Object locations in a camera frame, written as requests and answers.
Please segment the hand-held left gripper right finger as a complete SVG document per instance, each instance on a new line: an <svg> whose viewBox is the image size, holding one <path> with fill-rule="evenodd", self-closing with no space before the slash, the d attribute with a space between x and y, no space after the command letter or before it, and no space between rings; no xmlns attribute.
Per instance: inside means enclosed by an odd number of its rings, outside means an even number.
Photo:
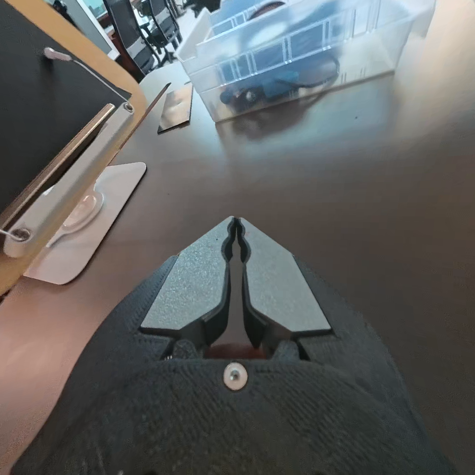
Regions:
<svg viewBox="0 0 475 475"><path fill-rule="evenodd" d="M273 353L281 341L327 335L332 327L294 255L240 217L243 321L254 348Z"/></svg>

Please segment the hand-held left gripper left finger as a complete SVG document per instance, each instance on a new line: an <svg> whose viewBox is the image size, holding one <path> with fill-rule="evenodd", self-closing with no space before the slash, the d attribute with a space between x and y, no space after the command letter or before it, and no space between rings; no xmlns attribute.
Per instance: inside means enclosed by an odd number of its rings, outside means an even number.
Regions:
<svg viewBox="0 0 475 475"><path fill-rule="evenodd" d="M140 330L210 347L228 325L236 218L228 217L175 258Z"/></svg>

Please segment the silver board stand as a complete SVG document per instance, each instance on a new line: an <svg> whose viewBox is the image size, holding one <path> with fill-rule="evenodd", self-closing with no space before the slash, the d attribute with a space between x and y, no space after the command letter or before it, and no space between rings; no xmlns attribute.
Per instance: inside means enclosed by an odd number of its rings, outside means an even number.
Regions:
<svg viewBox="0 0 475 475"><path fill-rule="evenodd" d="M1 234L1 294L21 276L64 285L86 269L147 169L109 164L133 122L122 104L105 104L35 176L26 165L8 171L22 156L1 151L1 229L31 231L25 242Z"/></svg>

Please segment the dark flat plate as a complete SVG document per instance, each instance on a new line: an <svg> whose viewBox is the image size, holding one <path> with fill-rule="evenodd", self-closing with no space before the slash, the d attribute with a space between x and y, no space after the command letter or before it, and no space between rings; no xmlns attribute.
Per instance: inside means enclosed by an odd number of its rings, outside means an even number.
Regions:
<svg viewBox="0 0 475 475"><path fill-rule="evenodd" d="M193 85L190 81L166 95L157 134L189 124L192 98Z"/></svg>

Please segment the black round device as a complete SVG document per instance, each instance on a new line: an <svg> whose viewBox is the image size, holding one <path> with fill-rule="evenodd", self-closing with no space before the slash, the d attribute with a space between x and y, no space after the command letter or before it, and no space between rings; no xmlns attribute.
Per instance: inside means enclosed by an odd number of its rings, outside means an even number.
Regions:
<svg viewBox="0 0 475 475"><path fill-rule="evenodd" d="M241 114L260 104L265 99L265 94L261 86L239 90L228 87L220 93L219 98L235 114Z"/></svg>

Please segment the blue device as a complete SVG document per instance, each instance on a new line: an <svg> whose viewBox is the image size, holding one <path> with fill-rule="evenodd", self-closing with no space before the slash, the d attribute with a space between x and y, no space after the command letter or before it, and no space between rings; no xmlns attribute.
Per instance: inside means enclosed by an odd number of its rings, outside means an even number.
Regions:
<svg viewBox="0 0 475 475"><path fill-rule="evenodd" d="M262 98L265 101L273 101L292 95L298 91L299 84L299 73L296 71L267 76L260 83Z"/></svg>

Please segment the clear plastic storage bin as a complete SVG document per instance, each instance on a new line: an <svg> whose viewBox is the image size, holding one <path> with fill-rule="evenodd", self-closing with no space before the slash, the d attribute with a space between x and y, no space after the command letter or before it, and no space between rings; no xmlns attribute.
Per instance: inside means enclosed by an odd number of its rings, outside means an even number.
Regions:
<svg viewBox="0 0 475 475"><path fill-rule="evenodd" d="M177 50L214 122L300 100L377 76L398 66L411 33L425 37L436 1L221 1L203 9ZM220 93L260 86L296 71L292 95L235 114Z"/></svg>

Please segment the black board with wooden edge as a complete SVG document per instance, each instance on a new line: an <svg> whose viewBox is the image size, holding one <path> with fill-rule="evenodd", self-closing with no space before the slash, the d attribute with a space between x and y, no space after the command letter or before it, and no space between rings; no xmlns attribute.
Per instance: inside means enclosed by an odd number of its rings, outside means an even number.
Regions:
<svg viewBox="0 0 475 475"><path fill-rule="evenodd" d="M126 97L134 122L118 139L121 149L145 115L136 80L44 1L1 1L1 151L19 152L7 170L27 166L35 176L105 104L122 99L72 62L51 61L45 47L88 66Z"/></svg>

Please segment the black office chair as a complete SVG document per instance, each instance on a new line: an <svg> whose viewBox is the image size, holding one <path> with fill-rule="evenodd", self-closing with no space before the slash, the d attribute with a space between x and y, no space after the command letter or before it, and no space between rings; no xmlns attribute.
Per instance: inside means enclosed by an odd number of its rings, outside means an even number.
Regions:
<svg viewBox="0 0 475 475"><path fill-rule="evenodd" d="M128 0L104 0L107 13L115 30L122 65L140 82L153 65L152 52L144 38Z"/></svg>
<svg viewBox="0 0 475 475"><path fill-rule="evenodd" d="M176 60L175 55L167 49L167 46L171 45L174 51L176 51L182 42L182 36L176 18L168 1L149 0L147 3L155 24L152 37L159 48L162 48L164 52L162 65L165 62L173 63Z"/></svg>

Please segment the white partition panel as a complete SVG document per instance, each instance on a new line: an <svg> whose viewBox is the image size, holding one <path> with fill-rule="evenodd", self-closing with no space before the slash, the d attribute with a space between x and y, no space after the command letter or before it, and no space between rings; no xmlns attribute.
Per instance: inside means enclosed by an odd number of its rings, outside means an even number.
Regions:
<svg viewBox="0 0 475 475"><path fill-rule="evenodd" d="M73 19L83 34L102 50L111 60L119 58L120 53L111 41L104 28L100 25L89 6L82 0L72 1L72 6L68 7L74 13Z"/></svg>

